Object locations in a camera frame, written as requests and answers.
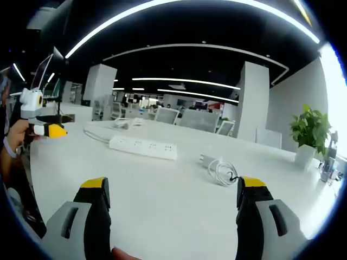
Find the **person's left hand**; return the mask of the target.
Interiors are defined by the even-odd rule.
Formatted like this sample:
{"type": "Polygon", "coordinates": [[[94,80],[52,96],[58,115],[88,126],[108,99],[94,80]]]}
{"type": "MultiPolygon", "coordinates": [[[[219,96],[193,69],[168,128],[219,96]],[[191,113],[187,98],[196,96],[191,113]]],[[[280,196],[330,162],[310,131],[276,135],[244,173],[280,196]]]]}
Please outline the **person's left hand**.
{"type": "Polygon", "coordinates": [[[25,119],[19,119],[10,128],[7,135],[7,141],[9,147],[15,151],[15,149],[24,141],[25,132],[29,128],[29,121],[25,119]]]}

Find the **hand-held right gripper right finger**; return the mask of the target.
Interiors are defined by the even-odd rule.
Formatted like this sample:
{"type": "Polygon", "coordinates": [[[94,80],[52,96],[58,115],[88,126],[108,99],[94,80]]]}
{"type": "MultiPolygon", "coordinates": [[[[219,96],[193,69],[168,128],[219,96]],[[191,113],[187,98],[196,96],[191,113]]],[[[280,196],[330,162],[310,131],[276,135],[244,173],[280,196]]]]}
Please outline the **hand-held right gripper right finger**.
{"type": "Polygon", "coordinates": [[[256,178],[237,182],[236,259],[296,259],[308,243],[298,216],[256,178]]]}

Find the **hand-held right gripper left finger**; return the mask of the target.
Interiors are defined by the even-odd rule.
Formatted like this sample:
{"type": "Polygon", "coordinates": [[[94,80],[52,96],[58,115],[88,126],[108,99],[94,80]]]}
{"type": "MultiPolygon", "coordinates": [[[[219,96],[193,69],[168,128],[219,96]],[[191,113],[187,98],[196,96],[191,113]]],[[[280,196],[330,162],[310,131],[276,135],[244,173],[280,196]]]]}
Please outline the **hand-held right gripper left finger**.
{"type": "Polygon", "coordinates": [[[110,192],[106,177],[84,182],[74,200],[47,221],[43,247],[52,259],[111,259],[110,192]]]}

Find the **person's right hand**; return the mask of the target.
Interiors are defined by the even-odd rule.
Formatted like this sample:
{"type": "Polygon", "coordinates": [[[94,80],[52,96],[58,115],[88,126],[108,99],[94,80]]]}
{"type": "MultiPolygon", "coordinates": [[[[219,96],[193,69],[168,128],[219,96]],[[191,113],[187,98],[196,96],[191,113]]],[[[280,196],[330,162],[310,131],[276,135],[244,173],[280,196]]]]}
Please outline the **person's right hand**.
{"type": "Polygon", "coordinates": [[[131,256],[117,247],[111,250],[111,256],[113,260],[140,260],[140,258],[131,256]]]}

